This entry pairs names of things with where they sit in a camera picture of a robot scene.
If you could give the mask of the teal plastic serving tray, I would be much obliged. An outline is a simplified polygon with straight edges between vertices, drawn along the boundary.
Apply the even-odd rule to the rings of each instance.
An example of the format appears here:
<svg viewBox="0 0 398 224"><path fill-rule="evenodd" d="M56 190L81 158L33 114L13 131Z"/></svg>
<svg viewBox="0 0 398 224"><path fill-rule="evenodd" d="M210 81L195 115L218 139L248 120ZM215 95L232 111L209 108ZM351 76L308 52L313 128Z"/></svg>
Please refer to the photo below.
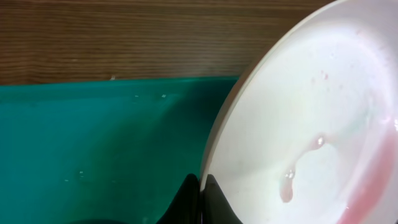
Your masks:
<svg viewBox="0 0 398 224"><path fill-rule="evenodd" d="M2 223L155 223L236 83L227 78L1 87Z"/></svg>

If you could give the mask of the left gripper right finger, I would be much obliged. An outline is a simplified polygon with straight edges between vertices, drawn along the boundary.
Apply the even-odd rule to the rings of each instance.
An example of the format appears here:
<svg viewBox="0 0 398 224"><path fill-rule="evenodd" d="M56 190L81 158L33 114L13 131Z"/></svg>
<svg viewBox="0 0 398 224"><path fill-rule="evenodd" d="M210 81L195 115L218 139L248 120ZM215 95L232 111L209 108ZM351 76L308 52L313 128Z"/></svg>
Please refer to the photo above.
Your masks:
<svg viewBox="0 0 398 224"><path fill-rule="evenodd" d="M236 216L215 177L207 175L205 188L201 193L202 223L204 224L242 224Z"/></svg>

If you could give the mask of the white plate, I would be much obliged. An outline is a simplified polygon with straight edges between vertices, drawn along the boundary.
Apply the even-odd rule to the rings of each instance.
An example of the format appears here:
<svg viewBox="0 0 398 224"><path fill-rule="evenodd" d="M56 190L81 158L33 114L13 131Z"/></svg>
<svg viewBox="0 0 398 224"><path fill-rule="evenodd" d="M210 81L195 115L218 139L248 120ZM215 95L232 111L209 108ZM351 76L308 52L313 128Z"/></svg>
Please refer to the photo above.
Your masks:
<svg viewBox="0 0 398 224"><path fill-rule="evenodd" d="M206 144L242 223L397 222L397 2L333 1L231 89Z"/></svg>

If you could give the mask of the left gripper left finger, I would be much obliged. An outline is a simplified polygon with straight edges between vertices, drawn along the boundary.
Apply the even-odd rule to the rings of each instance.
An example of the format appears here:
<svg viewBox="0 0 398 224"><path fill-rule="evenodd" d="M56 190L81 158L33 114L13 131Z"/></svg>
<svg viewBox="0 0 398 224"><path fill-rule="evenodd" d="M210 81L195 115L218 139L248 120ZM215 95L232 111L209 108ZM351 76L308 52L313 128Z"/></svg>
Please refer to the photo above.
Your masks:
<svg viewBox="0 0 398 224"><path fill-rule="evenodd" d="M197 224L200 186L195 174L188 174L158 224Z"/></svg>

